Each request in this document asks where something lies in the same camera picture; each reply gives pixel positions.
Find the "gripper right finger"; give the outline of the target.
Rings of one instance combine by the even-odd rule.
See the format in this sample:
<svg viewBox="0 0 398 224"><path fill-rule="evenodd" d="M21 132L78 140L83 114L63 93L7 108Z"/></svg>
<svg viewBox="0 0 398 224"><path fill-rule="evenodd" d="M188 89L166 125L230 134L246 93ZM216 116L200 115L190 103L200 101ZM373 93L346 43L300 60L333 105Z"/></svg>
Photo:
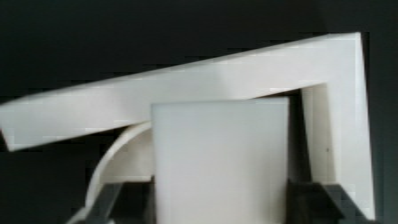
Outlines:
<svg viewBox="0 0 398 224"><path fill-rule="evenodd" d="M287 182L286 224L371 224L337 184Z"/></svg>

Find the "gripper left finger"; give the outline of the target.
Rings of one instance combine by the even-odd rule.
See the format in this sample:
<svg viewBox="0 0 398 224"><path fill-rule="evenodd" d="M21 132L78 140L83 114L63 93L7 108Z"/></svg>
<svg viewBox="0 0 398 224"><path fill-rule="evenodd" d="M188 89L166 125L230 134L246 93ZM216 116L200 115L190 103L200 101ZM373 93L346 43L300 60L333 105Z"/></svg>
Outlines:
<svg viewBox="0 0 398 224"><path fill-rule="evenodd" d="M154 184L106 184L94 204L78 211L67 224L156 224Z"/></svg>

